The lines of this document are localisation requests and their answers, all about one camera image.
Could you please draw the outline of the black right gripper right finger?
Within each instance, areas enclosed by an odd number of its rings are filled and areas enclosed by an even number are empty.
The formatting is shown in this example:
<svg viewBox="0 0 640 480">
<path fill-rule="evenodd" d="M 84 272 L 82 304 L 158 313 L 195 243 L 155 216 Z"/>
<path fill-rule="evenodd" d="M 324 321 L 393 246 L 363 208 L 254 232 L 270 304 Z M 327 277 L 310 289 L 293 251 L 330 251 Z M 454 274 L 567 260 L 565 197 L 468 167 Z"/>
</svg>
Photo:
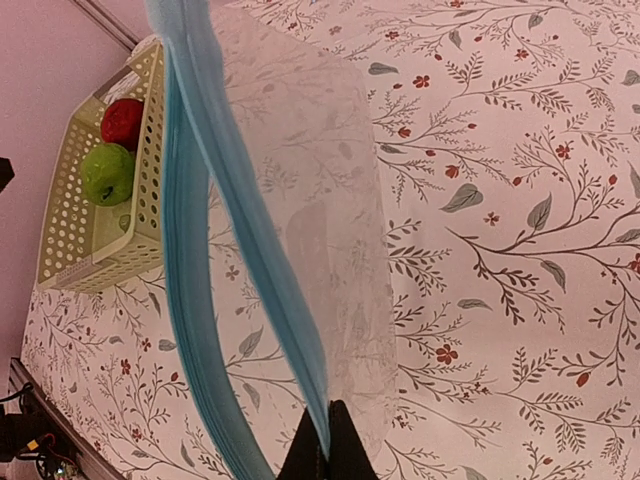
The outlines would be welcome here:
<svg viewBox="0 0 640 480">
<path fill-rule="evenodd" d="M 328 478 L 331 480 L 377 480 L 346 404 L 332 401 L 329 407 L 330 449 Z"/>
</svg>

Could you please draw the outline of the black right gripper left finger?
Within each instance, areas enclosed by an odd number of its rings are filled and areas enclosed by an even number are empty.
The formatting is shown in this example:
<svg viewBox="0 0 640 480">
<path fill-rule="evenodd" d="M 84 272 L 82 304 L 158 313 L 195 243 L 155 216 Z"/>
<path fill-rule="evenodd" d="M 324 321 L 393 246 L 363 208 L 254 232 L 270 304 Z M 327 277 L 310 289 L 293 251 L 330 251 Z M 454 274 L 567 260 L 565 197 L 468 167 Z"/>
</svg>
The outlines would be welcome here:
<svg viewBox="0 0 640 480">
<path fill-rule="evenodd" d="M 284 460 L 284 480 L 322 480 L 325 458 L 307 410 L 298 424 Z"/>
</svg>

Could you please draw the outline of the clear blue zip top bag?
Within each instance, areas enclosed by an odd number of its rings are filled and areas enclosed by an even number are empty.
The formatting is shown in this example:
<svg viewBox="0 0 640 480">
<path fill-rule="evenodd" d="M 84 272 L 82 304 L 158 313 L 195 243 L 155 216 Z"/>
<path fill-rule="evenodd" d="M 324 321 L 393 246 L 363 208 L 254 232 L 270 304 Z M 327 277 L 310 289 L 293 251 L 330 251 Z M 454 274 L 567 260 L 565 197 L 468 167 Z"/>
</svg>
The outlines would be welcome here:
<svg viewBox="0 0 640 480">
<path fill-rule="evenodd" d="M 315 427 L 323 479 L 332 401 L 346 404 L 371 462 L 395 412 L 397 360 L 363 77 L 238 9 L 146 9 L 165 60 L 167 302 L 200 418 L 234 477 L 273 477 L 220 345 L 208 246 L 216 190 Z"/>
</svg>

